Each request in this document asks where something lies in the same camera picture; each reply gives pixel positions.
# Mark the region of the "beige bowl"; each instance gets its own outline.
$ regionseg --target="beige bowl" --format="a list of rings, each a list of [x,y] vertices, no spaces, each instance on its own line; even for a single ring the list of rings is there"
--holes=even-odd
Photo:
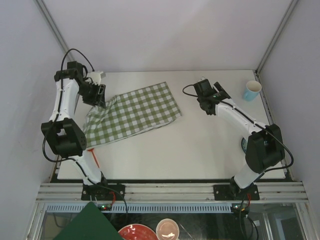
[[[156,226],[156,237],[159,240],[179,240],[179,226],[172,219],[161,220]]]

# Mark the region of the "robotic arm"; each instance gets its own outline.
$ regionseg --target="robotic arm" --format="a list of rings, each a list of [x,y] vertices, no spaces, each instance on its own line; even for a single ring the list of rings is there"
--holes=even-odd
[[[106,86],[85,81],[84,69],[86,69],[84,65],[72,61],[67,63],[66,70],[56,72],[54,109],[49,121],[42,123],[41,131],[44,135],[44,143],[48,142],[53,153],[60,155],[63,159],[73,160],[75,168],[83,178],[83,183],[92,185],[92,182],[99,183],[103,175],[92,153],[86,150],[85,134],[73,118],[78,94],[82,96],[85,104],[105,108]]]
[[[204,79],[193,86],[201,109],[207,115],[215,115],[228,121],[240,130],[247,141],[246,165],[230,180],[230,190],[235,197],[262,177],[267,168],[285,158],[284,147],[275,139],[282,143],[280,128],[276,124],[268,126],[250,117],[236,106],[218,82],[211,87],[210,82]]]

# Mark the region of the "checkered cloth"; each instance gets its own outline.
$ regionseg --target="checkered cloth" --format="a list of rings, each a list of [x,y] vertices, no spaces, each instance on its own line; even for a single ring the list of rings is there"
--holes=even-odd
[[[116,95],[86,116],[87,147],[113,143],[172,123],[180,109],[166,82]]]

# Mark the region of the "white wall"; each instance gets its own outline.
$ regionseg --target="white wall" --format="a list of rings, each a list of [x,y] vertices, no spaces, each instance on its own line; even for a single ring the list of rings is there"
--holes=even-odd
[[[300,0],[261,80],[275,121],[295,156],[294,177],[303,181],[313,211],[320,217],[319,0]]]
[[[53,109],[63,53],[32,0],[1,3],[0,42],[0,238],[20,240],[52,169],[40,128]]]
[[[106,72],[256,69],[291,0],[45,0]]]

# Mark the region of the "red plate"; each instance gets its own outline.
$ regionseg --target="red plate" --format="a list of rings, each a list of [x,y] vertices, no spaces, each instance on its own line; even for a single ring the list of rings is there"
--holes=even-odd
[[[121,228],[118,233],[125,240],[158,240],[154,231],[141,224],[130,224]]]

